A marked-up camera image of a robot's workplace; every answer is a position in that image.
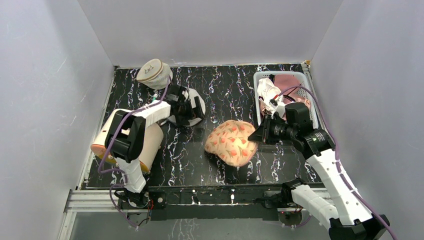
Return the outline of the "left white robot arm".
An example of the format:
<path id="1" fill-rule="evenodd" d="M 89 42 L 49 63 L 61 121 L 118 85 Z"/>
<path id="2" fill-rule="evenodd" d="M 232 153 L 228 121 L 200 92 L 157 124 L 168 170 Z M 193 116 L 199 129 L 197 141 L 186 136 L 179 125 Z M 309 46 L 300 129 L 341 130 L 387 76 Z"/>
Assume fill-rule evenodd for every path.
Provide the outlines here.
<path id="1" fill-rule="evenodd" d="M 147 142 L 154 135 L 148 129 L 161 120 L 168 120 L 177 127 L 192 127 L 205 118 L 206 105 L 199 93 L 180 85 L 166 86 L 160 99 L 139 109 L 115 112 L 104 145 L 103 161 L 111 155 L 124 177 L 123 188 L 130 193 L 130 202 L 137 208 L 149 203 L 149 194 L 143 191 L 147 181 L 143 175 L 139 157 L 142 152 L 153 152 Z"/>

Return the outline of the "peach floral mesh laundry bag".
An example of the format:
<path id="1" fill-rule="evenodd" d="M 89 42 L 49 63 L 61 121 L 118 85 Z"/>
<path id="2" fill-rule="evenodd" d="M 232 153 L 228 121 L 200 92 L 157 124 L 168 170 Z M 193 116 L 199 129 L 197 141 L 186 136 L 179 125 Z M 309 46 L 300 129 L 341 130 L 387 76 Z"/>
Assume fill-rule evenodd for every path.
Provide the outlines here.
<path id="1" fill-rule="evenodd" d="M 208 135 L 204 150 L 218 156 L 229 166 L 243 167 L 258 149 L 256 142 L 248 140 L 255 130 L 249 122 L 227 120 Z"/>

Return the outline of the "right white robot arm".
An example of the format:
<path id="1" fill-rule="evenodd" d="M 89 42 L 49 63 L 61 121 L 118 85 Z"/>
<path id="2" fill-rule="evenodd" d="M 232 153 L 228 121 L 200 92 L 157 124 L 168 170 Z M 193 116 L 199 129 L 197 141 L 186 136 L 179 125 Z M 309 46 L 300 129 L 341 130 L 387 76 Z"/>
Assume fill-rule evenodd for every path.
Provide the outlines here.
<path id="1" fill-rule="evenodd" d="M 370 210 L 350 181 L 339 160 L 336 145 L 322 128 L 314 128 L 308 107 L 301 102 L 285 106 L 286 120 L 267 115 L 248 139 L 272 145 L 289 140 L 314 168 L 332 202 L 317 195 L 302 179 L 282 184 L 279 196 L 288 207 L 306 209 L 328 231 L 332 240 L 378 240 L 390 222 Z"/>

